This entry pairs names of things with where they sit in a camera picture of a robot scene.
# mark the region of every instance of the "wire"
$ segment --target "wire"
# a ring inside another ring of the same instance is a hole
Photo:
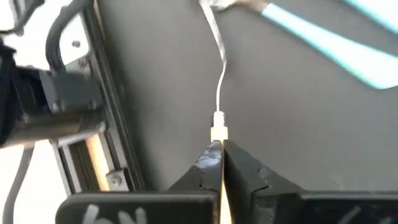
[[[93,1],[94,0],[73,0],[69,5],[61,9],[60,14],[51,25],[47,40],[45,41],[45,57],[50,65],[51,71],[55,73],[65,71],[65,65],[63,64],[60,50],[62,32],[69,22]]]
[[[213,36],[216,40],[218,50],[220,51],[221,61],[223,63],[223,70],[220,75],[220,79],[217,84],[216,91],[216,110],[220,111],[220,95],[221,95],[221,84],[223,84],[225,70],[226,70],[226,54],[225,54],[225,46],[223,39],[221,38],[220,30],[218,29],[216,19],[214,17],[213,11],[208,3],[208,0],[200,0],[199,1],[201,8],[203,9],[203,13],[205,14],[206,20],[209,23],[210,29],[213,33]]]
[[[10,192],[8,193],[6,203],[2,212],[2,224],[13,224],[14,223],[14,208],[15,202],[19,190],[21,189],[22,183],[24,182],[26,172],[29,168],[30,160],[32,159],[34,147],[27,147],[22,153],[21,161],[17,175],[15,176],[14,182],[12,183]]]
[[[20,20],[16,23],[15,27],[9,30],[0,30],[0,35],[10,35],[20,32],[24,26],[29,22],[29,19],[32,17],[35,10],[44,4],[44,0],[35,0],[32,1],[27,7],[26,12],[22,16]]]

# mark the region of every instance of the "light blue object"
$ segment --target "light blue object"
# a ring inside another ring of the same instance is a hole
[[[344,0],[363,14],[398,34],[398,0]]]
[[[275,4],[269,4],[262,15],[300,37],[373,88],[386,89],[398,85],[397,57],[334,34]]]

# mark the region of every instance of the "black cable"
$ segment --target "black cable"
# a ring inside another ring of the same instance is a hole
[[[19,190],[21,189],[22,183],[25,179],[26,172],[29,168],[30,160],[32,159],[34,147],[28,147],[24,149],[22,153],[21,161],[19,163],[17,175],[15,176],[14,182],[12,183],[10,192],[8,193],[6,203],[2,212],[2,224],[13,224],[14,223],[14,208],[15,202]]]
[[[45,57],[50,65],[51,71],[55,73],[65,71],[65,65],[63,64],[60,50],[62,32],[69,22],[93,1],[94,0],[73,0],[69,5],[61,9],[60,14],[50,28],[45,42]]]
[[[9,34],[15,34],[17,32],[20,32],[24,28],[24,26],[27,24],[29,19],[32,17],[35,10],[43,4],[44,4],[44,0],[31,1],[29,6],[26,9],[26,12],[22,15],[22,18],[17,21],[15,27],[12,29],[9,29],[9,30],[0,30],[0,35],[9,35]]]

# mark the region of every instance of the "cable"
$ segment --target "cable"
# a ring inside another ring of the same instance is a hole
[[[0,35],[10,35],[15,34],[21,31],[24,26],[28,23],[29,19],[32,17],[35,10],[44,4],[44,0],[34,0],[30,3],[29,7],[25,14],[22,16],[20,20],[16,23],[15,27],[9,30],[0,30]]]
[[[221,91],[221,84],[223,83],[225,70],[226,70],[226,54],[225,54],[225,47],[223,39],[221,38],[220,30],[218,29],[216,19],[214,17],[213,11],[208,3],[208,0],[200,0],[199,1],[201,8],[203,9],[203,13],[205,14],[206,20],[209,23],[210,29],[213,33],[213,36],[216,40],[218,50],[220,51],[221,61],[223,63],[223,70],[220,75],[220,79],[218,80],[217,84],[217,91],[216,91],[216,111],[220,111],[220,91]]]
[[[32,159],[34,151],[33,147],[27,147],[22,153],[21,161],[19,163],[17,175],[15,176],[14,182],[12,183],[10,192],[8,193],[6,203],[2,212],[2,224],[13,224],[14,223],[14,208],[15,202],[19,190],[21,189],[22,183],[25,179],[26,172],[29,168],[30,160]]]
[[[55,73],[65,71],[65,65],[63,64],[60,50],[62,32],[69,22],[92,2],[94,2],[94,0],[73,0],[69,5],[61,9],[60,14],[51,25],[45,42],[45,57],[50,65],[51,71]]]

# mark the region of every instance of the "gray surface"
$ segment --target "gray surface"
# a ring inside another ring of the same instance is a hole
[[[342,2],[276,3],[398,55],[397,36]],[[147,180],[166,189],[210,140],[221,71],[210,28],[196,0],[99,6]],[[221,109],[232,140],[306,189],[398,189],[398,88],[370,89],[246,9],[217,19],[229,59]]]

